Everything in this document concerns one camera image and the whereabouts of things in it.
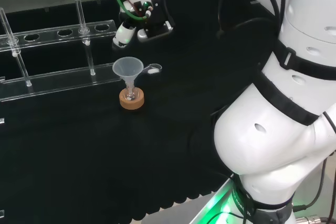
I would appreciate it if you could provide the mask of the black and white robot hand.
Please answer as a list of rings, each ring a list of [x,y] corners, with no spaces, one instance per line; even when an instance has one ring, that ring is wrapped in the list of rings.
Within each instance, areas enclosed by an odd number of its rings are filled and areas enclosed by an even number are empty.
[[[137,29],[151,16],[155,4],[152,0],[117,0],[117,3],[120,5],[122,23],[113,38],[113,44],[125,48]]]

